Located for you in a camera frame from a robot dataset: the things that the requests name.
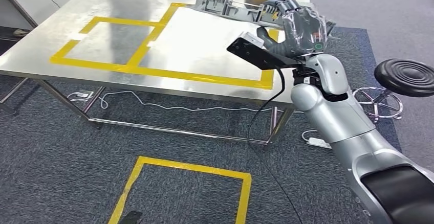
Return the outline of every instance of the stainless steel table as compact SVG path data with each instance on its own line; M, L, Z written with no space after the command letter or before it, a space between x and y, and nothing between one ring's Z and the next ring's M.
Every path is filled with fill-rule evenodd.
M254 0L239 0L260 3ZM233 141L222 135L91 118L87 114L104 87L123 88L235 102L263 103L281 89L277 72L260 71L230 54L226 47L242 31L256 26L185 8L195 0L71 0L0 57L0 74L36 79L53 96L89 123L117 124ZM279 32L270 32L278 38ZM294 111L286 91L272 103L286 110L271 113L269 144ZM98 85L80 110L47 80Z
M37 24L36 22L29 17L29 15L27 14L27 12L25 12L18 3L16 3L15 0L9 0L11 2L11 4L20 12L20 14L27 20L27 22L33 26L36 27ZM15 94L23 85L24 83L28 80L28 78L24 78L23 80L21 80L19 83L17 83L17 85L15 85L13 88L11 88L11 90L9 92L7 92L3 97L0 98L0 109L5 110L7 113L10 114L15 114L16 111L10 107L8 107L7 105L5 105L5 102L13 95Z

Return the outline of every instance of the stool base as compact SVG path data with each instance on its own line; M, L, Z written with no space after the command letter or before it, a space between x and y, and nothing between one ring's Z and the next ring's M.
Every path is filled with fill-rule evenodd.
M366 91L376 91L380 92L377 96L371 96ZM356 96L357 94L361 94L362 97L364 97L367 101L361 102L360 99ZM358 89L353 90L353 96L356 98L357 101L359 101L359 104L364 108L366 106L371 106L374 110L373 112L365 110L365 113L368 114L371 118L373 118L373 122L377 123L380 118L394 118L397 120L401 120L402 116L402 110L403 105L401 100L392 93L392 91L385 89L385 88L379 88L379 87L362 87ZM387 104L384 104L383 102L387 98L393 98L393 100L397 103L398 108L389 106ZM382 115L379 112L379 108L385 108L387 110L394 111L395 113L392 115Z

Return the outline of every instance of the gray carpet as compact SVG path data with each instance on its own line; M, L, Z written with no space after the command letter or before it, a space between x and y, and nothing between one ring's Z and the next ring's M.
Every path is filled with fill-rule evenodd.
M366 30L337 28L328 52L341 59L352 87L375 85L375 66ZM13 81L0 77L0 87ZM65 94L95 89L53 82ZM145 102L186 107L254 107L178 96L139 93ZM248 111L191 113L141 106L125 94L109 97L98 117L243 136L254 115ZM107 223L137 156L207 165L252 174L246 223L299 223L276 182L245 143L231 143L105 125L92 129L42 88L28 83L8 102L19 114L0 111L0 222ZM252 137L264 137L268 113L258 117ZM380 132L398 149L391 120ZM311 129L295 114L264 160L280 179L306 223L368 223L330 150L307 146ZM124 209L144 213L143 223L234 223L240 180L160 166L145 166Z

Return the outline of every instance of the yellow tape square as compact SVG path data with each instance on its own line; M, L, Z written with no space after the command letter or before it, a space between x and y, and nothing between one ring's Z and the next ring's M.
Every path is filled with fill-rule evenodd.
M155 41L161 32L164 30L172 16L175 14L179 7L185 7L186 4L182 3L172 3L165 14L161 17L159 22L152 21L142 21L124 18L108 18L108 17L94 17L89 23L87 23L83 29L79 31L79 34L88 34L99 22L112 23L112 24L123 24L123 25L133 25L133 26L147 26L153 27L154 29L151 33L143 40L136 52L128 60L126 64L114 64L114 63L103 63L89 60L65 58L69 51L74 48L80 40L70 40L68 41L57 53L55 53L50 62L54 64L64 64L83 68L93 68L99 70L113 71L113 72L123 72L129 74L139 74L139 75L151 75L159 77L169 77L169 78L179 78L185 80L202 81L210 83L255 87L263 89L273 88L273 77L274 71L267 70L262 71L260 80L234 78L234 77L222 77L215 75L205 75L198 73L188 73L188 72L178 72L169 71L162 69L153 69L139 66L142 58L149 51L148 44L151 41ZM275 40L278 39L278 30L270 30L270 36Z
M112 216L110 217L108 224L118 224L119 219L123 212L123 208L125 206L126 199L128 197L128 193L131 190L131 187L133 186L134 182L139 177L144 164L192 170L192 171L197 171L202 173L216 174L216 175L242 179L243 183L241 186L240 200L238 201L238 211L236 214L235 224L244 224L246 222L247 207L248 207L249 195L250 195L250 185L252 183L252 176L249 173L139 156L136 161L136 164L133 167L133 170L131 171L131 174L129 175L129 178L122 191L122 194L119 197L119 200L113 210Z

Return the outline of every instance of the robotic arm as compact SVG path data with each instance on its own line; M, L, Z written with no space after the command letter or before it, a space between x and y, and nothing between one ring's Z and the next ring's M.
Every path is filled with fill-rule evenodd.
M262 70L295 68L294 105L330 144L375 224L433 223L434 174L386 141L353 97L341 62L322 53L330 24L295 0L264 5L278 10L286 40L275 42L261 27L260 39L245 34L228 51Z

